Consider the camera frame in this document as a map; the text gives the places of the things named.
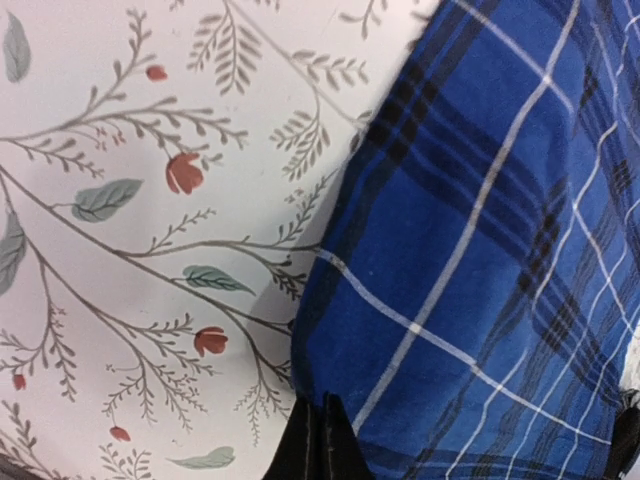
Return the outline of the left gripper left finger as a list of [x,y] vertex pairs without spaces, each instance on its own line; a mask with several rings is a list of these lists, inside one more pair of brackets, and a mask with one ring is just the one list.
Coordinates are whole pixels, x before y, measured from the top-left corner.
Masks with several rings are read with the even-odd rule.
[[263,480],[320,480],[322,417],[306,399],[297,399]]

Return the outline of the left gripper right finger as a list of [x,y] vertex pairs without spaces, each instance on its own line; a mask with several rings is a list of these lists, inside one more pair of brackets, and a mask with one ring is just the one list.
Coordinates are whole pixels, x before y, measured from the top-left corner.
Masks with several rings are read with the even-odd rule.
[[373,475],[338,395],[325,395],[322,420],[322,478],[371,480]]

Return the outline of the blue plaid long sleeve shirt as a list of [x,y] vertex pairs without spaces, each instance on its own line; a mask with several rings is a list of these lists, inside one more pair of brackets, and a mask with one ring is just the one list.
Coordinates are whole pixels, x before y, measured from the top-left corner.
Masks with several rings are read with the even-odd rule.
[[349,160],[293,324],[372,479],[639,457],[639,5],[443,1]]

